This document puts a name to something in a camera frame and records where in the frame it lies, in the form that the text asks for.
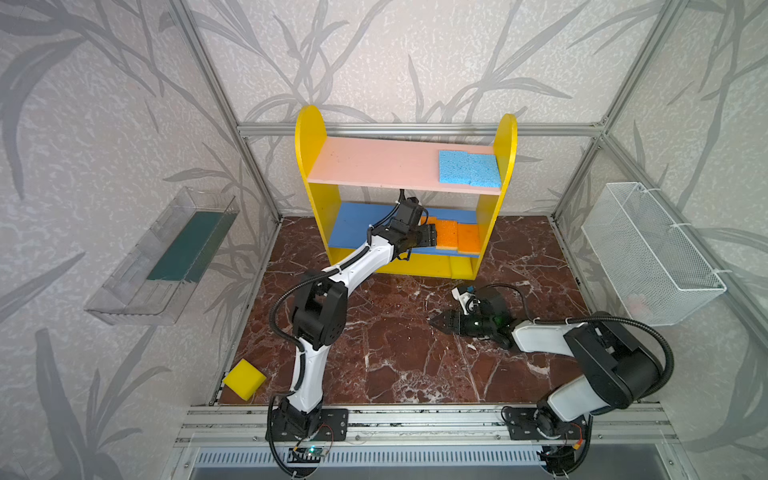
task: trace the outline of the wallpaper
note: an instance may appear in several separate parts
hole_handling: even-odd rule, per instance
[[[768,2],[689,2],[611,132],[766,305]],[[622,313],[581,223],[606,181],[598,156],[560,219],[598,307]],[[722,299],[664,327],[676,369],[662,401],[702,479],[768,471],[768,353]]]
[[[275,223],[162,2],[0,4],[0,478],[154,478]],[[182,186],[240,215],[176,325],[83,311]]]
[[[590,123],[602,119],[664,2],[188,3],[240,122],[293,121],[314,104],[340,122],[497,122],[515,113],[523,122]],[[518,164],[520,195],[502,213],[552,212],[585,144],[521,139],[538,161]],[[281,212],[310,214],[292,139],[251,145]],[[475,206],[456,195],[429,199]]]

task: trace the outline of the yellow shelf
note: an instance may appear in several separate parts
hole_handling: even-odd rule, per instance
[[[323,121],[323,116],[320,114],[320,110],[313,105],[302,108],[299,117],[296,120],[296,161],[299,165],[299,172],[301,173],[307,196],[310,198],[310,203],[312,204],[312,210],[315,214],[320,236],[323,238],[323,244],[328,253],[328,259],[333,265],[334,263],[343,260],[344,257],[353,251],[346,248],[329,247],[333,226],[336,223],[336,216],[339,214],[339,208],[341,208],[342,203],[341,196],[339,195],[339,185],[351,184],[350,181],[354,183],[357,180],[350,180],[352,177],[349,175],[334,180],[333,176],[326,174],[327,170],[325,170],[321,180],[322,183],[312,181],[313,167],[319,161],[318,159],[320,158],[321,162],[327,162],[330,158],[334,157],[334,152],[330,151],[330,149],[338,147],[336,144],[339,142],[337,141],[338,139],[336,139],[330,142],[331,145],[328,147],[329,150],[323,151],[327,139],[326,125]],[[355,140],[356,141],[354,142],[344,142],[347,160],[354,158],[357,155],[357,151],[359,151],[360,158],[373,157],[375,155],[371,152],[385,150],[382,146],[386,146],[386,142],[398,142],[399,145],[397,146],[397,149],[399,151],[402,151],[404,147],[410,149],[409,161],[415,162],[418,162],[420,157],[424,157],[425,152],[432,152],[435,150],[431,146],[429,148],[425,147],[427,142]],[[476,146],[451,144],[450,147],[456,150],[469,150]],[[498,194],[496,194],[497,189],[494,189],[492,193],[480,194],[478,205],[475,209],[481,242],[480,255],[478,258],[449,257],[445,255],[419,255],[418,253],[414,253],[411,255],[411,260],[408,262],[395,260],[377,271],[379,273],[474,280],[480,270],[482,257],[484,256],[485,249],[488,247],[488,242],[491,239],[491,232],[493,231],[496,217],[504,203],[504,197],[509,187],[512,170],[515,167],[517,147],[518,122],[514,115],[506,114],[498,124],[492,150],[493,154],[496,156],[498,171],[502,178],[502,188]],[[434,161],[431,156],[430,158],[423,158],[423,160],[425,162]],[[376,179],[366,180],[360,178],[359,182],[364,186],[375,183]],[[422,190],[418,185],[413,186],[403,184],[399,186],[402,188]]]

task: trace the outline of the shelf side panel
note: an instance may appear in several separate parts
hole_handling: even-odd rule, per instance
[[[498,122],[496,137],[493,140],[493,153],[498,163],[498,172],[502,176],[502,192],[499,195],[480,195],[477,206],[478,228],[480,230],[480,257],[472,261],[472,269],[477,275],[482,257],[491,239],[493,226],[498,212],[502,209],[504,197],[509,188],[512,171],[515,169],[515,156],[518,151],[518,120],[512,114],[506,114]]]
[[[330,253],[328,240],[341,207],[339,186],[311,184],[307,180],[327,138],[326,124],[320,110],[314,105],[302,108],[296,119],[296,162],[299,165],[306,194],[310,198],[323,245],[326,247],[326,252]]]

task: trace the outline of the wire mesh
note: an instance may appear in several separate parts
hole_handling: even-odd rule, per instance
[[[606,184],[581,229],[635,320],[672,325],[726,290],[688,236],[637,182]]]

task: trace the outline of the black cable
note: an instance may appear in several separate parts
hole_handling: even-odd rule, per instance
[[[317,470],[317,467],[315,467],[314,470],[312,470],[310,473],[299,476],[299,471],[296,469],[290,470],[288,466],[285,463],[283,463],[283,460],[277,454],[277,449],[275,448],[275,441],[272,438],[272,408],[274,408],[275,406],[276,398],[277,398],[277,395],[273,395],[270,398],[270,407],[266,411],[266,438],[267,438],[267,442],[270,444],[270,452],[272,452],[272,458],[274,459],[277,466],[280,467],[280,470],[282,470],[286,475],[290,475],[291,478],[306,478],[312,475],[315,472],[315,470]]]
[[[579,468],[582,463],[584,463],[584,460],[587,458],[587,454],[589,453],[589,445],[592,443],[592,415],[589,415],[589,420],[587,420],[587,428],[584,429],[586,433],[584,434],[584,446],[582,447],[583,450],[581,450],[581,454],[576,458],[576,462],[570,467],[566,468],[562,473],[558,472],[550,472],[552,475],[556,477],[567,477],[571,473],[573,473],[576,468]]]
[[[400,189],[400,199],[402,199],[402,200],[406,199],[406,191],[403,190],[402,188]],[[395,214],[395,211],[397,210],[397,207],[400,205],[400,199],[397,200],[397,202],[395,203],[395,206],[392,207],[390,212],[388,214],[386,214],[384,216],[384,218],[382,218],[381,220],[379,220],[378,222],[373,224],[373,228],[380,227],[381,225],[384,224],[384,222],[386,222],[387,220],[392,218],[392,215]]]
[[[514,285],[510,285],[509,283],[491,283],[490,285],[481,286],[480,288],[478,288],[478,291],[486,289],[486,288],[490,288],[492,286],[500,286],[500,287],[503,287],[503,288],[509,288],[509,289],[514,290],[515,292],[517,292],[518,295],[520,296],[520,300],[523,302],[523,310],[525,311],[525,316],[529,320],[534,318],[531,315],[531,311],[528,310],[528,302],[525,300],[525,294],[523,294],[522,290],[520,290],[519,288],[517,288]]]
[[[346,262],[344,262],[344,263],[342,263],[341,265],[339,265],[339,268],[340,268],[341,270],[344,270],[344,269],[345,269],[345,268],[347,268],[348,266],[350,266],[350,265],[352,265],[353,263],[355,263],[357,260],[360,260],[360,259],[362,258],[362,256],[363,256],[363,255],[365,255],[366,253],[368,253],[368,250],[371,250],[371,247],[369,247],[368,245],[365,245],[365,246],[363,247],[363,249],[362,249],[362,250],[360,250],[360,252],[359,252],[357,255],[355,255],[354,257],[350,258],[350,259],[349,259],[349,260],[347,260]]]

